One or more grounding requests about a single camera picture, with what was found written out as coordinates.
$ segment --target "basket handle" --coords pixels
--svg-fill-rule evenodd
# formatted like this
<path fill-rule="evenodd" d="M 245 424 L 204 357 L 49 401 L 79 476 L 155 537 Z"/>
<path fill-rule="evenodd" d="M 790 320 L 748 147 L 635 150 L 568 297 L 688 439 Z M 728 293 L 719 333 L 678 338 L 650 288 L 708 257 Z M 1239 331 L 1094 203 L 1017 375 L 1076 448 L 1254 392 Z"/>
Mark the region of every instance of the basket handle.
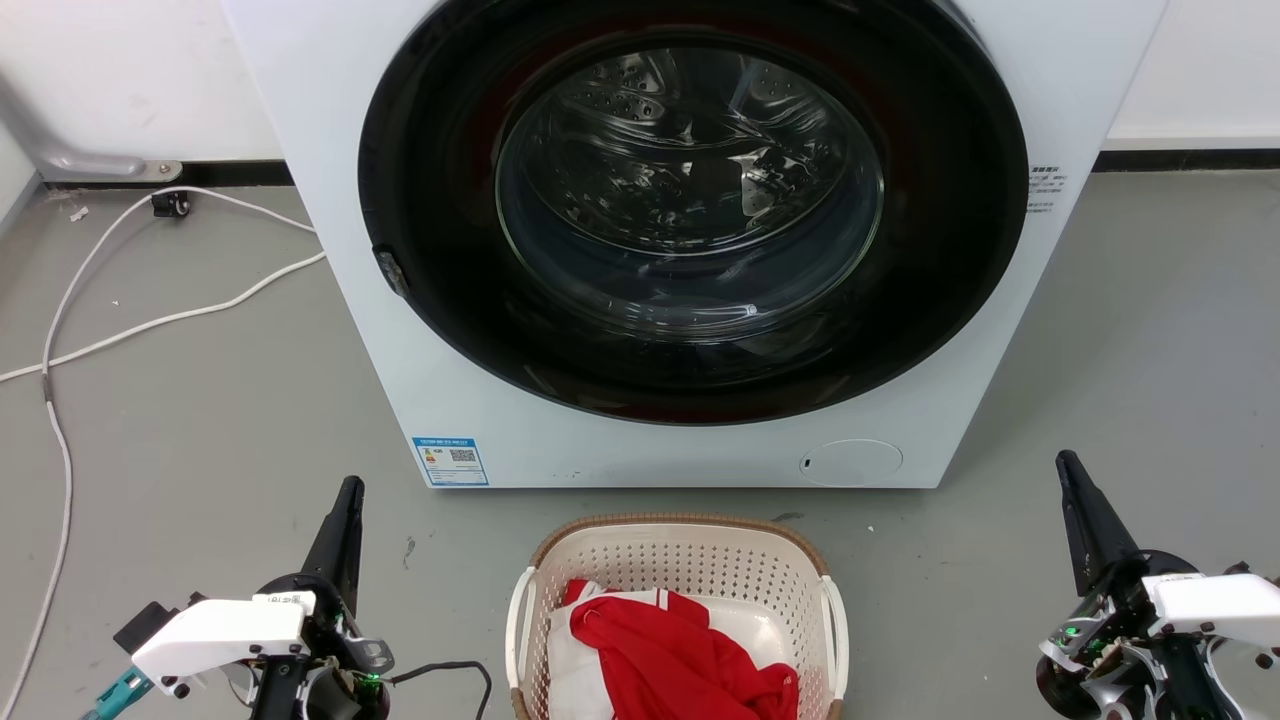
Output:
<path fill-rule="evenodd" d="M 845 698 L 845 689 L 849 687 L 849 619 L 845 616 L 845 601 L 840 597 L 840 588 L 831 575 L 822 577 L 824 624 L 831 635 L 827 647 L 835 648 L 835 671 L 828 675 L 831 694 L 836 700 Z"/>
<path fill-rule="evenodd" d="M 511 605 L 507 607 L 507 683 L 511 689 L 520 687 L 525 679 L 525 648 L 529 646 L 530 621 L 534 615 L 534 598 L 522 603 L 529 594 L 529 583 L 534 578 L 536 568 L 526 568 L 516 580 L 516 589 L 511 591 Z M 521 632 L 520 644 L 516 644 L 516 618 L 520 616 L 520 606 L 525 605 L 525 623 Z"/>

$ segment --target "floor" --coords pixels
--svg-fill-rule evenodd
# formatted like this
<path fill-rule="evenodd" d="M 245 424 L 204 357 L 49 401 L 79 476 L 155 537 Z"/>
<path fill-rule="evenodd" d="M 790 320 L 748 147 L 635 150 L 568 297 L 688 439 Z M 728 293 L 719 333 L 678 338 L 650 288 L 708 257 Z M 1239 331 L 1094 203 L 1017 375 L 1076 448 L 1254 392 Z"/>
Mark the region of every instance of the floor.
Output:
<path fill-rule="evenodd" d="M 233 192 L 305 215 L 289 188 Z M 138 196 L 46 200 L 0 241 L 0 370 L 38 361 L 70 275 Z M 229 299 L 316 250 L 214 201 L 180 224 L 140 217 L 122 229 L 58 351 Z M 486 717 L 512 717 L 504 611 L 530 552 L 567 520 L 643 510 L 786 519 L 820 548 L 851 621 L 846 717 L 1053 717 L 1033 666 L 1075 600 L 1057 450 L 1080 452 L 1144 547 L 1210 571 L 1248 560 L 1280 573 L 1276 278 L 1280 173 L 1096 176 L 937 491 L 447 493 L 424 487 L 328 266 L 307 268 L 241 307 L 54 372 L 74 530 L 14 717 L 92 707 L 127 667 L 111 634 L 147 602 L 244 597 L 296 570 L 351 473 L 369 483 L 362 628 L 404 667 L 483 660 L 499 685 Z M 0 384 L 0 428 L 8 692 L 63 497 L 37 375 Z M 1249 659 L 1236 652 L 1228 678 L 1256 692 L 1266 683 Z M 461 719 L 479 694 L 474 675 L 429 675 L 394 705 Z M 129 717 L 244 712 L 215 675 L 186 701 L 152 693 Z"/>

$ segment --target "black round door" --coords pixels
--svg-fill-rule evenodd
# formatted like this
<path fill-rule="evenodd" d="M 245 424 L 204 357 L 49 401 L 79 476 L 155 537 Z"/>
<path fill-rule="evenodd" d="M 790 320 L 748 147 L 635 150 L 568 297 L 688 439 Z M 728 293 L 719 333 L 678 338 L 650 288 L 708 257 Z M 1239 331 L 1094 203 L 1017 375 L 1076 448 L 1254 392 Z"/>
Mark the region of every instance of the black round door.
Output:
<path fill-rule="evenodd" d="M 989 296 L 1027 152 L 925 0 L 447 0 L 392 60 L 360 191 L 392 287 L 529 392 L 635 420 L 810 411 Z"/>

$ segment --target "washing machine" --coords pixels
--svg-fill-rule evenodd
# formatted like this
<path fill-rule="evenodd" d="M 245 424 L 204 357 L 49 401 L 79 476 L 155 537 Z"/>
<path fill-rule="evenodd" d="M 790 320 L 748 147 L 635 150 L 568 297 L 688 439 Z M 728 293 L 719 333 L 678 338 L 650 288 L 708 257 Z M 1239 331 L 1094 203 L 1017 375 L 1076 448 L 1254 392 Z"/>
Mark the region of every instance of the washing machine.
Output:
<path fill-rule="evenodd" d="M 224 6 L 429 486 L 932 488 L 1165 0 Z"/>

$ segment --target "blue and white sticker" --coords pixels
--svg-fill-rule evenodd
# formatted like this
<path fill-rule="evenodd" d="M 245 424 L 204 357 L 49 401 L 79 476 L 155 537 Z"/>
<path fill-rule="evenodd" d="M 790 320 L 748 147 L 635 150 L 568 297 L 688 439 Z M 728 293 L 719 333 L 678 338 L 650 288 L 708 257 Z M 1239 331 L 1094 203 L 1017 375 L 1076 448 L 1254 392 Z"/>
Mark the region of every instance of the blue and white sticker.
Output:
<path fill-rule="evenodd" d="M 488 486 L 480 450 L 472 438 L 416 437 L 413 447 L 426 470 L 426 482 L 442 487 Z"/>

